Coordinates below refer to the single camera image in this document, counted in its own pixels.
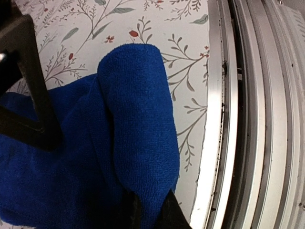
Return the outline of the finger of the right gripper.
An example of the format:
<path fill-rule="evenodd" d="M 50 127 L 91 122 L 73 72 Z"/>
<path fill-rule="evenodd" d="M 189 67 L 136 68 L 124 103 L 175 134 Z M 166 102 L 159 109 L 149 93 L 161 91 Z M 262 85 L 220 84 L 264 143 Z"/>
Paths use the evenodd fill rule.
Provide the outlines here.
<path fill-rule="evenodd" d="M 30 15 L 10 15 L 0 20 L 0 94 L 24 79 L 37 121 L 0 108 L 0 132 L 46 151 L 62 140 L 62 131 L 51 104 L 41 69 L 33 21 Z"/>

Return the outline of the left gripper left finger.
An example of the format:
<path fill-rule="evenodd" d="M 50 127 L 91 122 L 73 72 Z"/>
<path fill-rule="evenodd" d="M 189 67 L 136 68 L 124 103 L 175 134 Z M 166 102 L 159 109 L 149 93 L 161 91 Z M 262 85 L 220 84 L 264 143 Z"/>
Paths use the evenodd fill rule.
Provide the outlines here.
<path fill-rule="evenodd" d="M 128 192 L 123 196 L 121 208 L 121 228 L 141 228 L 141 201 L 134 192 Z"/>

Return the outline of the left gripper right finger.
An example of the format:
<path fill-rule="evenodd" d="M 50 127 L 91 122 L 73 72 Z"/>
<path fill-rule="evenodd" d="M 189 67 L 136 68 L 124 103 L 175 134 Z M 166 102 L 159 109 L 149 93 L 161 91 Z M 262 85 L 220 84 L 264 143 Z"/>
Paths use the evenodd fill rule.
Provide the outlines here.
<path fill-rule="evenodd" d="M 156 221 L 157 229 L 191 229 L 172 190 L 167 194 Z"/>

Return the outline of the blue towel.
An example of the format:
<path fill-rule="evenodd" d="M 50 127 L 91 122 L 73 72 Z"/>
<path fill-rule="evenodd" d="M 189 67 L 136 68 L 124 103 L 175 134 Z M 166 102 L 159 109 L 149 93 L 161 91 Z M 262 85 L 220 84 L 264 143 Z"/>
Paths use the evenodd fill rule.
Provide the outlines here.
<path fill-rule="evenodd" d="M 63 132 L 46 152 L 0 137 L 0 217 L 38 229 L 125 228 L 135 193 L 142 229 L 156 226 L 180 159 L 163 59 L 150 44 L 108 53 L 97 73 L 49 90 Z"/>

